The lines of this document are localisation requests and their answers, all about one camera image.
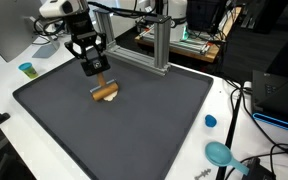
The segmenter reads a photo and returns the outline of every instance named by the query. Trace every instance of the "wire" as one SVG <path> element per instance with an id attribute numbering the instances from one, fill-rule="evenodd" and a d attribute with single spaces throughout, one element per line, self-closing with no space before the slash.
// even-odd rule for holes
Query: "wire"
<path id="1" fill-rule="evenodd" d="M 277 155 L 277 154 L 285 154 L 286 152 L 282 151 L 282 152 L 276 152 L 276 153 L 268 153 L 268 154 L 261 154 L 261 155 L 257 155 L 257 156 L 251 156 L 248 158 L 243 159 L 242 161 L 240 161 L 240 163 L 244 163 L 245 161 L 251 160 L 252 158 L 255 157 L 265 157 L 265 156 L 270 156 L 270 155 Z M 226 175 L 224 180 L 228 180 L 228 178 L 231 176 L 232 172 L 235 170 L 235 168 L 232 168 Z"/>
<path id="2" fill-rule="evenodd" d="M 230 95 L 230 100 L 231 100 L 231 106 L 232 106 L 232 110 L 234 110 L 234 103 L 233 103 L 233 94 L 235 93 L 235 91 L 240 90 L 240 88 L 236 88 L 232 91 L 231 95 Z"/>
<path id="3" fill-rule="evenodd" d="M 269 137 L 267 135 L 267 133 L 261 128 L 261 126 L 256 122 L 256 120 L 253 118 L 253 116 L 251 115 L 251 113 L 248 111 L 248 109 L 246 108 L 246 102 L 245 102 L 245 95 L 244 93 L 242 93 L 242 98 L 243 98 L 243 106 L 244 109 L 246 111 L 246 113 L 251 117 L 252 121 L 254 122 L 254 124 L 256 125 L 256 127 L 262 132 L 262 134 L 266 137 L 266 139 L 268 139 L 273 145 L 276 145 L 278 148 L 282 149 L 283 151 L 287 151 L 288 153 L 288 149 L 285 149 L 283 147 L 281 147 L 279 144 L 276 144 L 271 137 Z"/>
<path id="4" fill-rule="evenodd" d="M 154 8 L 153 8 L 150 12 L 148 12 L 148 13 L 143 13 L 143 14 L 141 14 L 141 15 L 132 15 L 133 13 L 135 13 L 135 12 L 133 11 L 132 14 L 129 15 L 129 14 L 124 14 L 124 13 L 118 12 L 118 11 L 115 10 L 114 8 L 107 7 L 107 6 L 105 6 L 105 5 L 103 5 L 103 4 L 100 4 L 100 3 L 97 3 L 97 2 L 87 1 L 87 3 L 88 3 L 89 5 L 93 5 L 93 6 L 102 8 L 102 9 L 104 9 L 104 10 L 107 10 L 107 11 L 109 11 L 109 12 L 115 13 L 115 14 L 121 16 L 121 17 L 128 17 L 128 18 L 139 18 L 139 17 L 141 17 L 141 16 L 146 16 L 146 15 L 152 14 L 152 12 L 156 9 L 156 5 L 155 5 Z"/>
<path id="5" fill-rule="evenodd" d="M 273 155 L 278 155 L 278 154 L 286 154 L 287 152 L 285 151 L 281 151 L 281 152 L 275 152 L 273 153 L 273 149 L 275 147 L 277 147 L 278 145 L 282 145 L 282 146 L 288 146 L 288 144 L 284 144 L 284 143 L 278 143 L 276 145 L 273 145 L 271 150 L 270 150 L 270 153 L 267 153 L 267 154 L 261 154 L 261 155 L 257 155 L 257 156 L 251 156 L 251 157 L 248 157 L 248 158 L 245 158 L 243 159 L 242 161 L 240 161 L 240 163 L 244 163 L 245 161 L 248 161 L 252 158 L 255 158 L 255 157 L 265 157 L 265 156 L 270 156 L 270 166 L 271 166 L 271 169 L 273 168 L 273 161 L 272 161 L 272 156 Z M 235 170 L 235 168 L 232 168 L 226 175 L 225 179 L 224 180 L 228 180 L 228 178 L 230 177 L 230 175 L 232 174 L 232 172 Z"/>
<path id="6" fill-rule="evenodd" d="M 236 84 L 234 84 L 233 81 L 229 80 L 229 79 L 224 79 L 224 81 L 226 81 L 229 85 L 231 85 L 234 88 L 239 88 L 239 86 L 237 86 Z"/>
<path id="7" fill-rule="evenodd" d="M 221 36 L 223 36 L 223 37 L 222 37 L 222 40 L 225 40 L 225 39 L 227 38 L 226 34 L 225 34 L 222 30 L 220 30 L 220 29 L 218 29 L 218 31 L 219 31 L 219 33 L 221 34 Z"/>
<path id="8" fill-rule="evenodd" d="M 50 40 L 46 39 L 46 38 L 45 38 L 45 37 L 43 37 L 43 36 L 40 36 L 40 38 L 42 38 L 42 39 L 46 40 L 46 42 L 44 42 L 44 43 L 32 43 L 32 44 L 34 44 L 34 45 L 45 45 L 45 44 L 48 44 L 48 43 L 50 43 L 50 42 L 51 42 Z"/>
<path id="9" fill-rule="evenodd" d="M 137 7 L 137 0 L 135 0 L 135 4 L 134 4 L 134 8 L 133 8 L 132 15 L 133 15 L 133 13 L 136 11 L 136 7 Z"/>
<path id="10" fill-rule="evenodd" d="M 168 8 L 169 8 L 169 3 L 168 3 L 169 0 L 167 0 L 167 11 L 166 11 L 166 16 L 168 16 Z"/>
<path id="11" fill-rule="evenodd" d="M 62 24 L 54 31 L 54 32 L 48 32 L 48 31 L 46 31 L 46 28 L 49 26 L 49 25 L 51 25 L 51 24 L 54 24 L 54 23 L 56 23 L 56 22 L 59 22 L 59 21 L 61 21 L 62 19 L 60 19 L 60 18 L 57 18 L 57 19 L 53 19 L 53 20 L 51 20 L 51 21 L 49 21 L 47 24 L 45 24 L 44 26 L 43 26 L 43 31 L 39 31 L 39 30 L 37 30 L 37 22 L 38 21 L 40 21 L 41 20 L 41 16 L 40 17 L 38 17 L 35 21 L 34 21 L 34 23 L 33 23 L 33 28 L 34 28 L 34 31 L 38 34 L 38 35 L 40 35 L 40 36 L 56 36 L 61 30 L 63 30 L 64 29 L 64 27 L 65 27 L 65 22 L 63 21 L 62 22 Z"/>

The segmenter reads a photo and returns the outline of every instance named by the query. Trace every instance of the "desk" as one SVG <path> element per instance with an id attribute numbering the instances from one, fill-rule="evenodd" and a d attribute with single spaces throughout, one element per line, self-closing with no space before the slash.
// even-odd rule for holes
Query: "desk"
<path id="1" fill-rule="evenodd" d="M 244 87 L 251 87 L 250 82 L 246 82 Z M 246 106 L 248 110 L 251 110 L 251 97 L 246 95 Z M 269 125 L 267 123 L 257 121 L 263 130 L 278 143 L 288 144 L 288 131 L 278 128 L 276 126 Z M 260 154 L 267 154 L 272 147 L 264 135 L 257 129 L 252 119 L 246 113 L 242 103 L 240 106 L 240 112 L 237 118 L 236 129 L 233 138 L 233 144 L 231 147 L 232 153 L 237 160 L 242 160 L 251 156 Z M 274 152 L 279 152 L 279 148 L 275 148 Z M 270 168 L 269 156 L 260 158 L 261 165 Z M 274 170 L 277 180 L 288 180 L 288 155 L 274 155 L 273 156 Z M 234 171 L 229 179 L 241 179 L 242 174 Z"/>
<path id="2" fill-rule="evenodd" d="M 12 96 L 13 91 L 31 81 L 18 70 L 21 63 L 32 62 L 36 71 L 43 75 L 73 58 L 63 45 L 67 40 L 68 38 L 60 38 L 59 50 L 48 59 L 31 58 L 39 48 L 36 45 L 28 47 L 9 63 L 0 57 L 0 112 L 8 112 L 11 115 L 11 118 L 2 123 L 0 128 L 33 175 L 42 180 L 89 179 Z M 218 168 L 205 158 L 204 147 L 210 141 L 216 140 L 224 143 L 226 140 L 232 117 L 229 100 L 232 88 L 224 80 L 211 77 L 214 78 L 213 86 L 166 177 L 168 180 L 192 180 L 194 176 L 208 168 L 212 171 L 207 179 L 216 177 Z M 207 114 L 212 114 L 217 118 L 218 123 L 214 128 L 205 126 L 204 117 Z"/>
<path id="3" fill-rule="evenodd" d="M 233 26 L 234 22 L 236 21 L 237 17 L 239 16 L 240 12 L 241 12 L 240 7 L 237 7 L 237 8 L 235 8 L 235 10 L 232 11 L 233 16 L 230 16 L 228 18 L 227 22 L 225 23 L 225 25 L 223 27 L 223 33 L 226 36 L 231 31 L 232 26 Z M 145 45 L 145 46 L 154 46 L 154 40 L 143 39 L 140 36 L 137 36 L 135 38 L 135 42 L 138 44 Z M 191 57 L 194 59 L 198 59 L 201 61 L 213 63 L 215 58 L 217 57 L 219 51 L 220 51 L 220 49 L 217 46 L 212 45 L 205 54 L 200 54 L 197 49 L 192 51 L 192 50 L 189 50 L 188 48 L 185 48 L 185 46 L 188 46 L 188 45 L 189 44 L 185 43 L 185 42 L 171 42 L 170 43 L 170 52 L 180 54 L 183 56 L 187 56 L 187 57 Z"/>

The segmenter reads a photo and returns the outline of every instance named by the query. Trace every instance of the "computer monitor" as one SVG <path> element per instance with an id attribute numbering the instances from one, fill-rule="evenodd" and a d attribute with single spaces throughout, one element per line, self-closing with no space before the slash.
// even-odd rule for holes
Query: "computer monitor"
<path id="1" fill-rule="evenodd" d="M 37 38 L 31 16 L 39 15 L 40 0 L 0 0 L 0 55 L 13 60 Z"/>
<path id="2" fill-rule="evenodd" d="M 267 72 L 253 71 L 253 116 L 288 129 L 288 41 Z"/>
<path id="3" fill-rule="evenodd" d="M 188 0 L 186 9 L 189 30 L 216 34 L 227 0 Z"/>

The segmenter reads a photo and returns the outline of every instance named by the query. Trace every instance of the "black cable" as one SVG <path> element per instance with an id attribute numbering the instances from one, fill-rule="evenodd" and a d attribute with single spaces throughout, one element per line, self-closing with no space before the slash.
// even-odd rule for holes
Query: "black cable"
<path id="1" fill-rule="evenodd" d="M 254 122 L 254 124 L 256 125 L 256 127 L 262 132 L 262 134 L 273 144 L 275 145 L 276 143 L 267 135 L 267 133 L 260 127 L 260 125 L 256 122 L 256 120 L 253 118 L 253 116 L 251 115 L 251 113 L 248 111 L 248 109 L 246 108 L 246 103 L 245 103 L 245 95 L 244 93 L 242 93 L 242 97 L 243 97 L 243 106 L 245 111 L 247 112 L 247 114 L 249 115 L 249 117 L 252 119 L 252 121 Z M 278 148 L 280 148 L 281 150 L 285 151 L 288 154 L 288 148 L 284 148 L 281 147 L 279 144 L 276 145 Z"/>
<path id="2" fill-rule="evenodd" d="M 63 30 L 64 27 L 65 27 L 65 22 L 64 22 L 64 21 L 61 23 L 61 25 L 60 25 L 55 31 L 53 31 L 53 32 L 48 32 L 48 31 L 46 30 L 49 25 L 54 24 L 54 23 L 56 23 L 56 22 L 59 22 L 59 21 L 61 21 L 61 20 L 62 20 L 61 18 L 58 18 L 58 19 L 54 19 L 54 20 L 51 20 L 51 21 L 47 22 L 47 23 L 43 26 L 43 32 L 45 33 L 44 36 L 54 36 L 54 35 L 58 34 L 61 30 Z"/>
<path id="3" fill-rule="evenodd" d="M 144 20 L 143 16 L 135 23 L 135 27 L 137 27 L 142 22 L 142 20 Z"/>
<path id="4" fill-rule="evenodd" d="M 227 146 L 229 149 L 232 146 L 233 135 L 234 135 L 237 117 L 238 117 L 238 112 L 239 112 L 240 104 L 241 104 L 241 100 L 242 100 L 242 96 L 241 96 L 242 90 L 241 89 L 243 89 L 243 86 L 241 88 L 239 88 L 240 95 L 236 101 L 235 108 L 233 109 L 232 121 L 230 124 L 230 128 L 228 130 L 227 139 L 225 142 L 225 146 Z M 225 177 L 225 172 L 226 172 L 226 167 L 220 167 L 219 170 L 217 171 L 216 180 L 222 180 Z"/>
<path id="5" fill-rule="evenodd" d="M 270 165 L 271 165 L 271 172 L 272 174 L 275 176 L 275 172 L 274 172 L 274 168 L 273 168 L 273 150 L 274 148 L 277 146 L 277 144 L 274 144 L 274 146 L 272 146 L 271 151 L 270 151 Z"/>
<path id="6" fill-rule="evenodd" d="M 34 45 L 45 45 L 45 44 L 48 44 L 48 43 L 50 43 L 50 42 L 51 42 L 50 40 L 46 39 L 46 38 L 45 38 L 45 37 L 43 37 L 43 36 L 40 36 L 40 38 L 42 38 L 42 39 L 46 40 L 46 42 L 44 42 L 44 43 L 32 43 L 32 44 L 34 44 Z"/>
<path id="7" fill-rule="evenodd" d="M 137 0 L 135 0 L 135 4 L 134 4 L 134 8 L 133 8 L 133 12 L 136 11 L 136 7 L 137 7 Z"/>
<path id="8" fill-rule="evenodd" d="M 223 40 L 223 39 L 224 39 L 224 36 L 223 36 L 223 34 L 221 33 L 220 29 L 218 29 L 217 32 L 220 34 L 221 40 Z"/>
<path id="9" fill-rule="evenodd" d="M 54 24 L 56 22 L 59 22 L 61 21 L 62 19 L 60 18 L 57 18 L 57 19 L 53 19 L 51 21 L 49 21 L 46 25 L 43 26 L 43 31 L 39 31 L 37 30 L 36 26 L 37 26 L 37 22 L 41 20 L 41 17 L 38 17 L 34 23 L 33 23 L 33 28 L 34 28 L 34 31 L 40 35 L 40 36 L 53 36 L 53 35 L 57 35 L 61 30 L 64 29 L 64 26 L 65 26 L 65 23 L 63 22 L 54 32 L 48 32 L 46 31 L 46 28 L 51 25 L 51 24 Z"/>
<path id="10" fill-rule="evenodd" d="M 227 79 L 227 80 L 230 80 L 232 82 L 237 82 L 239 85 L 241 85 L 242 83 L 240 81 L 238 81 L 237 79 L 231 77 L 231 76 L 228 76 L 228 75 L 225 75 L 223 72 L 220 74 L 220 77 L 223 78 L 223 79 Z"/>
<path id="11" fill-rule="evenodd" d="M 233 9 L 230 12 L 231 12 L 232 21 L 233 21 L 233 24 L 232 24 L 230 32 L 233 32 L 235 30 L 235 27 L 236 27 L 236 23 L 235 22 L 237 21 L 236 6 L 233 6 Z"/>
<path id="12" fill-rule="evenodd" d="M 239 90 L 239 88 L 234 89 L 234 90 L 231 92 L 231 95 L 230 95 L 231 106 L 232 106 L 232 110 L 233 110 L 233 111 L 234 111 L 233 94 L 234 94 L 235 91 L 237 91 L 237 90 Z"/>
<path id="13" fill-rule="evenodd" d="M 219 33 L 222 34 L 223 39 L 222 40 L 226 40 L 227 36 L 226 34 L 223 32 L 223 30 L 218 29 Z"/>
<path id="14" fill-rule="evenodd" d="M 245 161 L 248 161 L 248 160 L 250 160 L 250 159 L 252 159 L 252 158 L 255 158 L 255 157 L 258 157 L 258 158 L 259 158 L 259 157 L 270 156 L 270 158 L 271 158 L 271 156 L 273 156 L 273 155 L 286 154 L 286 153 L 287 153 L 287 152 L 285 152 L 285 151 L 273 153 L 273 152 L 272 152 L 272 151 L 273 151 L 272 149 L 274 149 L 275 147 L 277 147 L 277 145 L 288 146 L 288 144 L 278 143 L 278 144 L 272 146 L 270 153 L 261 154 L 261 155 L 257 155 L 257 156 L 251 156 L 251 157 L 248 157 L 248 158 L 243 159 L 242 161 L 240 161 L 240 163 L 244 163 Z M 271 166 L 271 168 L 272 168 L 272 167 L 273 167 L 273 161 L 272 161 L 272 159 L 270 160 L 270 162 L 271 162 L 271 165 L 270 165 L 270 166 Z M 234 170 L 235 170 L 235 168 L 232 168 L 232 169 L 227 173 L 227 175 L 226 175 L 226 177 L 225 177 L 225 180 L 228 180 L 228 178 L 230 177 L 230 175 L 232 174 L 232 172 L 233 172 Z"/>
<path id="15" fill-rule="evenodd" d="M 88 3 L 89 5 L 93 5 L 93 6 L 96 6 L 96 7 L 98 7 L 98 8 L 102 8 L 102 9 L 107 10 L 107 11 L 109 11 L 109 12 L 115 13 L 115 14 L 121 16 L 121 17 L 127 17 L 127 18 L 139 18 L 139 17 L 141 17 L 141 16 L 146 16 L 146 15 L 152 14 L 152 12 L 156 9 L 156 5 L 155 5 L 154 8 L 153 8 L 150 12 L 148 12 L 148 13 L 143 13 L 143 14 L 141 14 L 141 15 L 129 15 L 129 14 L 124 14 L 124 13 L 118 12 L 118 11 L 115 10 L 114 8 L 107 7 L 107 6 L 105 6 L 105 5 L 103 5 L 103 4 L 100 4 L 100 3 L 97 3 L 97 2 L 88 1 L 87 3 Z"/>
<path id="16" fill-rule="evenodd" d="M 168 16 L 168 9 L 169 9 L 169 3 L 168 3 L 169 0 L 167 0 L 167 11 L 166 11 L 166 16 Z"/>
<path id="17" fill-rule="evenodd" d="M 236 84 L 234 84 L 233 81 L 229 80 L 229 79 L 224 79 L 225 82 L 227 82 L 229 85 L 231 85 L 234 88 L 239 88 L 239 86 L 237 86 Z"/>
<path id="18" fill-rule="evenodd" d="M 276 152 L 276 153 L 268 153 L 268 154 L 261 154 L 261 155 L 257 155 L 257 156 L 252 156 L 252 157 L 248 157 L 248 158 L 245 158 L 243 159 L 242 161 L 240 161 L 240 163 L 244 163 L 245 161 L 248 161 L 252 158 L 255 158 L 255 157 L 265 157 L 265 156 L 270 156 L 270 155 L 277 155 L 277 154 L 285 154 L 286 152 L 282 151 L 282 152 Z M 232 172 L 235 170 L 235 168 L 232 168 L 226 175 L 225 179 L 224 180 L 228 180 L 228 178 L 231 176 Z"/>
<path id="19" fill-rule="evenodd" d="M 221 41 L 221 40 L 215 40 L 214 36 L 210 36 L 212 38 L 212 40 L 205 39 L 205 38 L 201 37 L 200 36 L 201 35 L 201 31 L 199 31 L 198 35 L 196 35 L 196 33 L 194 31 L 192 31 L 192 32 L 188 31 L 187 33 L 189 35 L 189 38 L 191 38 L 191 39 L 197 39 L 198 38 L 198 39 L 201 39 L 202 41 L 210 42 L 210 43 L 214 44 L 216 47 L 218 47 L 219 49 L 220 49 L 220 46 L 218 44 L 222 44 L 223 43 L 223 41 Z"/>

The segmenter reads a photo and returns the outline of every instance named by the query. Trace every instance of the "cable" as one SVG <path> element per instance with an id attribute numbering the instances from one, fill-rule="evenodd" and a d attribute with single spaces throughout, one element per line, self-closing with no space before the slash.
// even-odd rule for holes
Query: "cable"
<path id="1" fill-rule="evenodd" d="M 218 48 L 220 48 L 220 46 L 218 44 L 223 44 L 225 43 L 224 41 L 222 41 L 220 38 L 218 38 L 217 36 L 214 36 L 214 35 L 211 35 L 209 34 L 209 36 L 212 38 L 212 40 L 210 39 L 206 39 L 204 37 L 201 37 L 201 31 L 199 31 L 198 35 L 194 32 L 194 31 L 187 31 L 189 37 L 191 39 L 201 39 L 202 41 L 207 41 L 207 42 L 210 42 L 210 43 L 213 43 L 215 46 L 217 46 Z"/>
<path id="2" fill-rule="evenodd" d="M 262 134 L 273 144 L 277 144 L 275 143 L 267 134 L 266 132 L 260 127 L 260 125 L 256 122 L 256 120 L 253 118 L 253 116 L 251 115 L 251 113 L 248 111 L 248 109 L 246 108 L 246 103 L 245 103 L 245 95 L 244 93 L 242 93 L 242 98 L 243 98 L 243 106 L 245 111 L 247 112 L 247 114 L 251 117 L 252 121 L 254 122 L 254 124 L 256 125 L 256 127 L 262 132 Z M 285 151 L 288 154 L 288 148 L 284 148 L 281 147 L 279 144 L 276 145 L 278 148 L 280 148 L 281 150 Z"/>
<path id="3" fill-rule="evenodd" d="M 34 45 L 45 45 L 45 44 L 48 44 L 48 43 L 50 43 L 50 42 L 51 42 L 50 40 L 46 39 L 46 38 L 45 38 L 45 37 L 43 37 L 43 36 L 40 36 L 40 38 L 42 38 L 42 39 L 46 40 L 46 42 L 44 42 L 44 43 L 32 43 L 32 44 L 34 44 Z"/>
<path id="4" fill-rule="evenodd" d="M 47 24 L 45 24 L 45 25 L 43 26 L 43 31 L 39 31 L 39 30 L 37 30 L 36 26 L 37 26 L 37 22 L 40 21 L 40 20 L 41 20 L 41 16 L 38 17 L 38 18 L 34 21 L 34 23 L 33 23 L 34 31 L 35 31 L 38 35 L 40 35 L 40 36 L 54 36 L 54 35 L 56 36 L 56 35 L 57 35 L 61 30 L 63 30 L 64 27 L 65 27 L 65 22 L 63 22 L 54 32 L 48 32 L 48 31 L 46 31 L 46 28 L 47 28 L 49 25 L 54 24 L 54 23 L 59 22 L 59 21 L 62 20 L 62 19 L 60 19 L 60 18 L 57 18 L 57 19 L 53 19 L 53 20 L 49 21 Z"/>
<path id="5" fill-rule="evenodd" d="M 117 10 L 115 10 L 114 8 L 110 8 L 110 7 L 107 7 L 103 4 L 100 4 L 100 3 L 97 3 L 97 2 L 93 2 L 93 1 L 88 1 L 87 2 L 89 5 L 93 5 L 93 6 L 96 6 L 96 7 L 99 7 L 99 8 L 102 8 L 104 10 L 107 10 L 109 12 L 112 12 L 112 13 L 115 13 L 121 17 L 128 17 L 128 18 L 139 18 L 141 16 L 146 16 L 146 15 L 149 15 L 149 14 L 152 14 L 152 12 L 156 9 L 156 5 L 155 7 L 148 13 L 143 13 L 141 15 L 129 15 L 129 14 L 124 14 L 124 13 L 121 13 L 121 12 L 118 12 Z"/>
<path id="6" fill-rule="evenodd" d="M 272 146 L 272 148 L 271 148 L 271 150 L 270 150 L 270 153 L 261 154 L 261 155 L 257 155 L 257 156 L 251 156 L 251 157 L 248 157 L 248 158 L 243 159 L 242 161 L 240 161 L 240 163 L 244 163 L 245 161 L 248 161 L 248 160 L 250 160 L 250 159 L 252 159 L 252 158 L 255 158 L 255 157 L 258 157 L 258 158 L 259 158 L 259 157 L 270 156 L 270 166 L 271 166 L 271 169 L 272 169 L 272 167 L 273 167 L 273 161 L 272 161 L 271 157 L 272 157 L 273 155 L 286 154 L 286 153 L 287 153 L 287 152 L 285 152 L 285 151 L 273 153 L 273 149 L 274 149 L 275 147 L 277 147 L 278 145 L 288 146 L 288 144 L 278 143 L 278 144 Z M 227 173 L 227 175 L 226 175 L 226 177 L 225 177 L 224 180 L 228 180 L 228 178 L 230 177 L 230 175 L 232 174 L 232 172 L 233 172 L 234 170 L 235 170 L 235 168 L 232 168 L 232 169 Z"/>
<path id="7" fill-rule="evenodd" d="M 223 72 L 221 72 L 221 74 L 219 74 L 219 76 L 223 79 L 227 79 L 230 80 L 231 82 L 237 82 L 239 85 L 241 85 L 241 82 L 232 78 L 231 76 L 225 75 Z"/>
<path id="8" fill-rule="evenodd" d="M 224 81 L 225 82 L 227 82 L 229 85 L 231 85 L 232 87 L 234 87 L 234 88 L 239 88 L 239 86 L 237 86 L 236 84 L 234 84 L 234 82 L 233 81 L 231 81 L 231 80 L 228 80 L 228 79 L 224 79 Z"/>
<path id="9" fill-rule="evenodd" d="M 234 89 L 234 90 L 231 92 L 231 95 L 230 95 L 232 110 L 234 110 L 233 94 L 234 94 L 235 91 L 237 91 L 237 90 L 240 90 L 240 89 L 239 89 L 239 88 Z"/>
<path id="10" fill-rule="evenodd" d="M 268 153 L 268 154 L 261 154 L 261 155 L 257 155 L 257 156 L 251 156 L 251 157 L 248 157 L 248 158 L 245 158 L 243 159 L 242 161 L 240 161 L 240 163 L 244 163 L 245 161 L 248 161 L 252 158 L 255 158 L 255 157 L 264 157 L 264 156 L 270 156 L 270 155 L 277 155 L 277 154 L 285 154 L 286 152 L 282 151 L 282 152 L 276 152 L 276 153 Z M 231 176 L 232 172 L 235 170 L 235 168 L 232 168 L 226 175 L 225 179 L 224 180 L 228 180 L 228 178 Z"/>
<path id="11" fill-rule="evenodd" d="M 169 0 L 167 0 L 167 11 L 166 11 L 166 16 L 168 16 L 168 8 L 169 8 L 169 3 L 168 3 Z"/>
<path id="12" fill-rule="evenodd" d="M 134 4 L 134 8 L 133 8 L 133 13 L 136 11 L 136 7 L 137 7 L 137 0 L 135 0 L 135 4 Z"/>
<path id="13" fill-rule="evenodd" d="M 226 34 L 222 31 L 222 30 L 220 30 L 220 29 L 218 29 L 218 31 L 219 31 L 219 33 L 220 34 L 222 34 L 222 40 L 226 40 L 226 38 L 227 38 L 227 36 L 226 36 Z"/>

